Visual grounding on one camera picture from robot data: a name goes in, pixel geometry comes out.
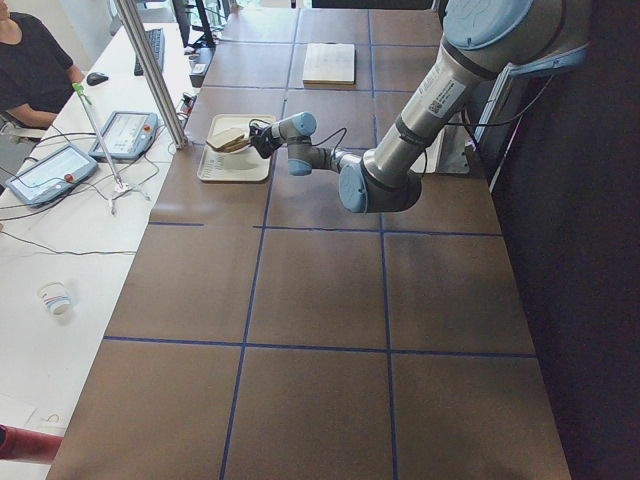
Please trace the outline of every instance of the black shirt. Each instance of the black shirt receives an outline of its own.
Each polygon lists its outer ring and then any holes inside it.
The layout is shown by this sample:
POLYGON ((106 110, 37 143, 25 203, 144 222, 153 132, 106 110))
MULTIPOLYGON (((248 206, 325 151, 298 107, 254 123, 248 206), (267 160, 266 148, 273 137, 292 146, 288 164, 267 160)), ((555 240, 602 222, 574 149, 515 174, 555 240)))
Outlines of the black shirt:
POLYGON ((0 110, 28 103, 34 110, 60 112, 73 94, 66 72, 73 60, 40 20, 26 13, 10 15, 22 40, 0 42, 0 110))

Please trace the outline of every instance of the person's arm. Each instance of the person's arm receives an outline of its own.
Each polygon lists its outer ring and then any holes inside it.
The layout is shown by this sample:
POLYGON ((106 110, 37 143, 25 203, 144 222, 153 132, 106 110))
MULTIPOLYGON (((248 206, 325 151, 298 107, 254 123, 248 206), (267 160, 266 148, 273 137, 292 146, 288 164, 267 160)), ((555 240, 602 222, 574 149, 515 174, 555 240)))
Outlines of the person's arm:
POLYGON ((34 110, 28 103, 7 110, 17 120, 29 127, 49 128, 58 116, 56 113, 34 110))
POLYGON ((67 69, 67 76, 69 77, 69 80, 71 80, 71 83, 80 83, 82 82, 82 80, 84 80, 84 73, 82 73, 82 71, 74 65, 71 65, 68 69, 67 69))

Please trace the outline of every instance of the tablet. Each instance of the tablet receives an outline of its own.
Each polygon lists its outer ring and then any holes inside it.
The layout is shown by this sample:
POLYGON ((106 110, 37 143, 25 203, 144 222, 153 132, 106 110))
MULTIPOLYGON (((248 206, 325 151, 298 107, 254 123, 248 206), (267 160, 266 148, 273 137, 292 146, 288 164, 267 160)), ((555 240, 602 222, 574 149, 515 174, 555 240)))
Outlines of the tablet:
MULTIPOLYGON (((133 162, 146 152, 155 139, 158 116, 145 112, 113 112, 100 133, 113 160, 133 162)), ((89 150, 96 160, 106 158, 96 140, 89 150)))
POLYGON ((75 145, 68 143, 38 163, 5 182, 29 207, 51 202, 89 177, 98 163, 75 145))

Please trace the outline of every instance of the device screen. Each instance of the device screen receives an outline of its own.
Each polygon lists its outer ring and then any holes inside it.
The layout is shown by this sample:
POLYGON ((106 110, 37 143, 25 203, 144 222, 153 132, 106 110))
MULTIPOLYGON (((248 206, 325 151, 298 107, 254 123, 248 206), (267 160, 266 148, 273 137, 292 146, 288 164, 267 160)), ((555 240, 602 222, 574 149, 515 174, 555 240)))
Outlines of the device screen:
MULTIPOLYGON (((114 156, 131 153, 147 117, 139 113, 116 114, 103 134, 109 153, 114 156)), ((102 148, 98 146, 96 152, 102 152, 102 148)))
POLYGON ((18 190, 31 202, 35 201, 56 184, 64 182, 64 176, 74 173, 87 165, 87 159, 79 155, 74 149, 67 148, 58 155, 47 159, 46 162, 18 175, 12 180, 13 188, 18 190))

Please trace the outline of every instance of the person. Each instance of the person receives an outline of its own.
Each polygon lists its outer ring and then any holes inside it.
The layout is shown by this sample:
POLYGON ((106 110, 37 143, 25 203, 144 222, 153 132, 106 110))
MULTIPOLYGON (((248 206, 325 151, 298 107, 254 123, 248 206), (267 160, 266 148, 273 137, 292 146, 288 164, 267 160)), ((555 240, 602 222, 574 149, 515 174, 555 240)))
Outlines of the person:
POLYGON ((0 0, 0 111, 28 127, 47 128, 82 71, 36 17, 0 0))

